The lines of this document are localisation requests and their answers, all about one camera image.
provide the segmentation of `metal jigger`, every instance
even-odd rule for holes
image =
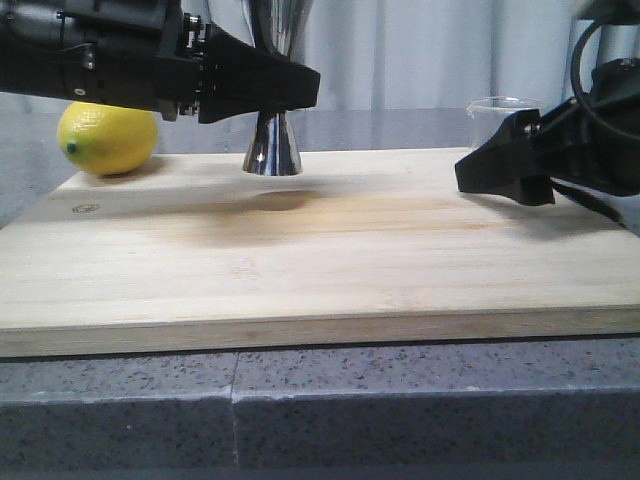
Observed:
[[[242,0],[256,48],[291,59],[313,0]],[[245,172],[286,176],[302,173],[300,153],[286,112],[260,112],[245,155]]]

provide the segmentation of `clear glass beaker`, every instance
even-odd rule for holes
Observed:
[[[472,102],[467,107],[467,114],[472,120],[469,146],[472,150],[481,147],[512,113],[542,107],[542,102],[531,98],[486,97]]]

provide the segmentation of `lemon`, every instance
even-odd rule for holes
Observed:
[[[144,110],[74,102],[58,122],[58,145],[71,163],[94,175],[138,168],[158,141],[158,126]]]

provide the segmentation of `wooden cutting board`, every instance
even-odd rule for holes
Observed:
[[[0,230],[0,356],[640,331],[640,239],[457,192],[466,149],[80,173]]]

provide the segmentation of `black cable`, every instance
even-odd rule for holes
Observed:
[[[591,35],[593,35],[593,33],[601,26],[610,23],[610,21],[610,17],[603,17],[595,20],[585,29],[584,32],[582,32],[582,35],[580,35],[580,38],[578,39],[578,42],[573,49],[573,54],[571,55],[571,88],[573,89],[573,95],[575,96],[576,102],[578,103],[580,108],[582,108],[587,117],[589,117],[589,119],[596,125],[602,127],[603,129],[607,130],[613,135],[616,135],[617,137],[624,138],[625,140],[630,140],[633,142],[640,142],[640,135],[626,132],[607,122],[600,115],[598,115],[598,113],[591,106],[591,102],[582,89],[582,82],[580,80],[580,63],[582,62],[582,52],[584,51],[584,47],[591,38]]]

